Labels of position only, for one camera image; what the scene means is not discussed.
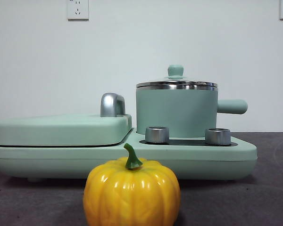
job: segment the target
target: pot lid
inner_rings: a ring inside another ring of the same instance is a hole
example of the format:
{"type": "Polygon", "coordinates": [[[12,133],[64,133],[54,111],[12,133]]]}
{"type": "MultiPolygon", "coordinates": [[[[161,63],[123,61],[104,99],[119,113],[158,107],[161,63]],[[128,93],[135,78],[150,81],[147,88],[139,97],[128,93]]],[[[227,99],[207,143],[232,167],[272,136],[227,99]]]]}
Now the pot lid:
{"type": "Polygon", "coordinates": [[[168,67],[168,76],[159,81],[149,81],[138,83],[137,88],[143,87],[159,87],[159,89],[205,89],[205,87],[211,87],[211,90],[217,89],[217,84],[206,81],[189,81],[187,77],[183,77],[183,66],[181,65],[170,65],[168,67]]]}

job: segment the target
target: silver handle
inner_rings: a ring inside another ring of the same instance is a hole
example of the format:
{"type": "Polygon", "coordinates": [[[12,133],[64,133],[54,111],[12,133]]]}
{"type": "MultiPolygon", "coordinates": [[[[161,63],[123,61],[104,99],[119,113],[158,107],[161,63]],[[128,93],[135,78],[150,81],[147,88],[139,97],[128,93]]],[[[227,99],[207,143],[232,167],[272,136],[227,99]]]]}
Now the silver handle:
{"type": "Polygon", "coordinates": [[[125,99],[116,93],[105,93],[100,101],[101,117],[116,117],[125,113],[125,99]]]}

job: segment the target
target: pot handle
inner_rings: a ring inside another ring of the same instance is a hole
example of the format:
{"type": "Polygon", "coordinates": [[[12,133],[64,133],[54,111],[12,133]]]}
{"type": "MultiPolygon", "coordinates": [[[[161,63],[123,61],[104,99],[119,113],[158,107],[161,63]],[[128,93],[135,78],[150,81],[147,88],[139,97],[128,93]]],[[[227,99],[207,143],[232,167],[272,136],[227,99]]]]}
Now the pot handle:
{"type": "Polygon", "coordinates": [[[116,93],[105,93],[100,102],[101,117],[116,117],[125,113],[125,99],[116,93]]]}
{"type": "Polygon", "coordinates": [[[247,103],[244,100],[218,100],[218,113],[244,114],[246,111],[247,103]]]}

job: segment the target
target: lid knob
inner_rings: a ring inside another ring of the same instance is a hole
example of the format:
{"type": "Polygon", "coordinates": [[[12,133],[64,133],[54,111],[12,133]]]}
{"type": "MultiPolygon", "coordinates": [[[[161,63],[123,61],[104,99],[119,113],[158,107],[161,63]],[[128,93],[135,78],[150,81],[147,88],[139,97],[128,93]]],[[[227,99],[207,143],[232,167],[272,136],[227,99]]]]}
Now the lid knob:
{"type": "Polygon", "coordinates": [[[183,66],[182,65],[170,65],[168,67],[168,77],[170,79],[182,79],[183,78],[183,66]]]}

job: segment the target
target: stainless steel rim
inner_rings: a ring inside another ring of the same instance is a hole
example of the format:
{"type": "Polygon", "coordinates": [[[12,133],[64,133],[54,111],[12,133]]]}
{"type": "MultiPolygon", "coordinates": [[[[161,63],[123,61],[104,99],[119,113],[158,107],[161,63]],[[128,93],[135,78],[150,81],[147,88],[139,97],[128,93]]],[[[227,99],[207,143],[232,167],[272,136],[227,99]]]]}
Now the stainless steel rim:
{"type": "Polygon", "coordinates": [[[137,90],[145,89],[197,89],[197,90],[215,90],[217,89],[216,83],[201,82],[201,81],[155,81],[145,82],[136,85],[137,90]]]}

